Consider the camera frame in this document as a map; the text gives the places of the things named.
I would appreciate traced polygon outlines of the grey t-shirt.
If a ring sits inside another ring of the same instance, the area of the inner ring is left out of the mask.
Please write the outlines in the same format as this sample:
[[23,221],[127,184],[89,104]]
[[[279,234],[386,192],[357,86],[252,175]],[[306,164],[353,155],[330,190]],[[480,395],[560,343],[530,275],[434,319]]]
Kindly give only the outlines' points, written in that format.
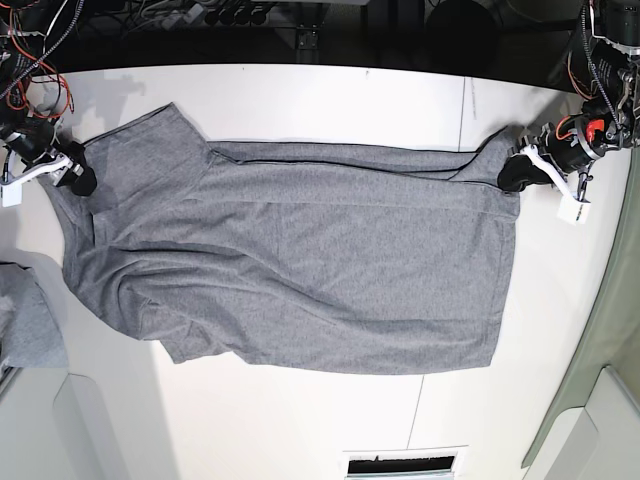
[[520,199],[517,129],[474,152],[210,142],[174,105],[89,140],[88,197],[46,187],[63,278],[177,363],[414,375],[488,366]]

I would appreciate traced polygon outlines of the grey cloth pile at left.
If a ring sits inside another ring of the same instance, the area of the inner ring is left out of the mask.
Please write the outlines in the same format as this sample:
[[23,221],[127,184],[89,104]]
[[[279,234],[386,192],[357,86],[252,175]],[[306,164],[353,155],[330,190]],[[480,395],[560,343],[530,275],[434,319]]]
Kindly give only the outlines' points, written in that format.
[[1,367],[66,368],[58,323],[30,268],[1,264]]

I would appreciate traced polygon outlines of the white bin at left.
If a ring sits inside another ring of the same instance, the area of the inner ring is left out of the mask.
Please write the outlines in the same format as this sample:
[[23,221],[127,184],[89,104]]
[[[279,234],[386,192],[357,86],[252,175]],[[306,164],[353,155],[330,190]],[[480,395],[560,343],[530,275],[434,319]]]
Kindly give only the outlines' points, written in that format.
[[1,389],[3,479],[103,479],[63,369],[21,369]]

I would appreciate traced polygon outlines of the white bin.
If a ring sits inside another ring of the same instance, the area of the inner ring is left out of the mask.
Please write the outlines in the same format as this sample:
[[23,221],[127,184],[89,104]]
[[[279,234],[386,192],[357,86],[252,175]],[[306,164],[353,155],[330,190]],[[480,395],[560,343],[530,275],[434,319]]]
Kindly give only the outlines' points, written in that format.
[[526,477],[639,477],[639,403],[612,367],[601,371],[585,406],[557,417]]
[[21,369],[1,389],[3,479],[103,479],[63,369]]

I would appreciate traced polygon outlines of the white bin at right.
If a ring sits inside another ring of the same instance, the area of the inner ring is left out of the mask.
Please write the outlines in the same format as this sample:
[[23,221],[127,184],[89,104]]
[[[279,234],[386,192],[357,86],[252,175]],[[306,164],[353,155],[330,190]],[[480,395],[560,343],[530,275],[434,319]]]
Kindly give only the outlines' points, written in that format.
[[639,477],[639,403],[612,367],[601,371],[585,406],[557,417],[526,477]]

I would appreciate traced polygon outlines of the white vent grille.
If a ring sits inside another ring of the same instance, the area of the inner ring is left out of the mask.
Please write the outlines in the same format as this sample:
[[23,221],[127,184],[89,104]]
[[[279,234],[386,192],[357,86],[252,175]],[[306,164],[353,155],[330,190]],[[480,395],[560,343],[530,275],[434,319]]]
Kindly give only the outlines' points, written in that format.
[[346,451],[340,468],[344,479],[455,479],[468,447]]

